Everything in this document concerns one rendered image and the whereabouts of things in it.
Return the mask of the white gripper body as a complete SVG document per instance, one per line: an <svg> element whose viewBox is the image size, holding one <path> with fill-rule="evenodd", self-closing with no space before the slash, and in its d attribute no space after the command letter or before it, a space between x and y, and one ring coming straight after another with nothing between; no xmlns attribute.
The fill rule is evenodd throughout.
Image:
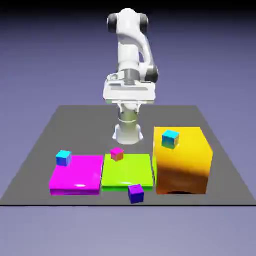
<svg viewBox="0 0 256 256"><path fill-rule="evenodd" d="M124 80L106 80L103 99L107 104L152 104L156 99L156 84L135 81L135 85L125 85Z"/></svg>

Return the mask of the small cyan teal-sided cube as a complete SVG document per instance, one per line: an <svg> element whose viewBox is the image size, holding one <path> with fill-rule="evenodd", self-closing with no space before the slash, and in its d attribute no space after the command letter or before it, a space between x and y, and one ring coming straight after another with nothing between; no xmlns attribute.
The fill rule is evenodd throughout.
<svg viewBox="0 0 256 256"><path fill-rule="evenodd" d="M174 149L179 144L180 133L173 130L166 130L162 134L161 145L168 149Z"/></svg>

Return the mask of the small pink cube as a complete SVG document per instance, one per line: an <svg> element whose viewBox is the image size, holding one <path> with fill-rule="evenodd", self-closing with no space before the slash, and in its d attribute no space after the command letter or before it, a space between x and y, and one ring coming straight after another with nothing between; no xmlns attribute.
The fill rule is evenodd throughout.
<svg viewBox="0 0 256 256"><path fill-rule="evenodd" d="M124 158L124 150L116 147L110 150L110 157L112 160L118 162Z"/></svg>

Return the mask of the small cyan blue-sided cube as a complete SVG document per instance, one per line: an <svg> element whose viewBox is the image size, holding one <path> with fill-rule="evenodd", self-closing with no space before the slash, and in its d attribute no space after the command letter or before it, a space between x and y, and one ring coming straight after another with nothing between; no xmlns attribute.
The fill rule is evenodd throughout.
<svg viewBox="0 0 256 256"><path fill-rule="evenodd" d="M58 166L67 167L72 160L72 152L67 150L60 150L56 155L56 164Z"/></svg>

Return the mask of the small purple cube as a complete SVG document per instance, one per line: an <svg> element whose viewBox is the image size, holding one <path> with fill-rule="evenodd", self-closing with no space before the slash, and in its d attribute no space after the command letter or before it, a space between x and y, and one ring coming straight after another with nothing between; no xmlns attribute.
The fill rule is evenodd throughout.
<svg viewBox="0 0 256 256"><path fill-rule="evenodd" d="M131 204L142 203L144 201L144 189L142 185L129 185L128 196Z"/></svg>

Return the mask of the large green box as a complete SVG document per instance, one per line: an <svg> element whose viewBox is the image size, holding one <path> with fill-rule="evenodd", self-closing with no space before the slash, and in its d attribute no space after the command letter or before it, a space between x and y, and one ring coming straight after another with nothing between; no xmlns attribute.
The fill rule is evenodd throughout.
<svg viewBox="0 0 256 256"><path fill-rule="evenodd" d="M141 185L145 191L154 186L151 158L149 154L125 154L114 161L110 154L104 158L101 190L127 191L129 186Z"/></svg>

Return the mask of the large yellow box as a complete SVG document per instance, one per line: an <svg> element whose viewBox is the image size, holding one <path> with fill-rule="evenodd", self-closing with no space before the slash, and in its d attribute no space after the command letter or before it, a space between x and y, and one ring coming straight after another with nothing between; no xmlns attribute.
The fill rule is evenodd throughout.
<svg viewBox="0 0 256 256"><path fill-rule="evenodd" d="M174 149L162 146L166 131L179 133ZM204 195L213 160L213 150L200 127L154 127L152 164L156 193Z"/></svg>

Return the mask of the large magenta box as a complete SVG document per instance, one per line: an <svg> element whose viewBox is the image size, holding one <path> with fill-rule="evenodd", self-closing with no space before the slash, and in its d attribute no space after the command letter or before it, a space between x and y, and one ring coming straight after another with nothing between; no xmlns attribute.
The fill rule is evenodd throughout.
<svg viewBox="0 0 256 256"><path fill-rule="evenodd" d="M52 196L98 196L104 157L72 155L68 166L56 165L49 181Z"/></svg>

